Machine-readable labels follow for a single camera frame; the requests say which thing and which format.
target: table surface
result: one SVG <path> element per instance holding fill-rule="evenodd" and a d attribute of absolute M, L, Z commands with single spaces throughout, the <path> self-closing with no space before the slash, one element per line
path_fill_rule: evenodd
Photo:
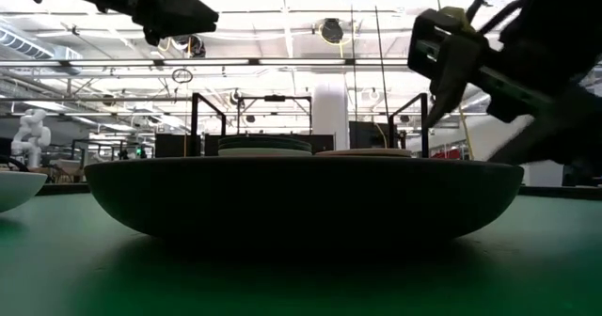
<path fill-rule="evenodd" d="M 518 197 L 437 249 L 251 258 L 174 249 L 91 195 L 36 197 L 0 214 L 0 314 L 602 314 L 602 202 Z"/>

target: dark bowl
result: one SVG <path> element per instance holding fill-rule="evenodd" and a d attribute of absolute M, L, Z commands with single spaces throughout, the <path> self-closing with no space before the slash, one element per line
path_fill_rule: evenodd
<path fill-rule="evenodd" d="M 523 169 L 400 157 L 171 158 L 86 167 L 94 197 L 149 235 L 225 248 L 395 248 L 500 216 Z"/>

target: white robot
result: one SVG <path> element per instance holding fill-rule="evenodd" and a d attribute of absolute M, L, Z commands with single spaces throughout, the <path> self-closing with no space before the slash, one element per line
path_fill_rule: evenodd
<path fill-rule="evenodd" d="M 19 132 L 12 139 L 10 147 L 11 153 L 19 161 L 27 154 L 27 167 L 40 167 L 41 148 L 50 146 L 51 133 L 48 127 L 44 127 L 43 120 L 46 118 L 46 112 L 41 109 L 29 109 L 21 117 L 21 127 Z M 31 135 L 27 142 L 22 140 Z"/>

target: pillar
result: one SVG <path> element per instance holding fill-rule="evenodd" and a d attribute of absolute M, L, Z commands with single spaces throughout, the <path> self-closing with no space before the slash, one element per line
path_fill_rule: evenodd
<path fill-rule="evenodd" d="M 314 134 L 333 134 L 335 150 L 349 149 L 348 95 L 345 78 L 319 74 L 312 94 L 311 114 Z"/>

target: workbench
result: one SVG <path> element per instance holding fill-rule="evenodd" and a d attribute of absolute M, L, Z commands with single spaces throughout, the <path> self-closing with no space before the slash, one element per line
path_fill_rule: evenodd
<path fill-rule="evenodd" d="M 602 315 L 602 202 L 518 197 L 435 248 L 251 258 L 167 245 L 90 194 L 36 197 L 0 214 L 0 315 Z"/>

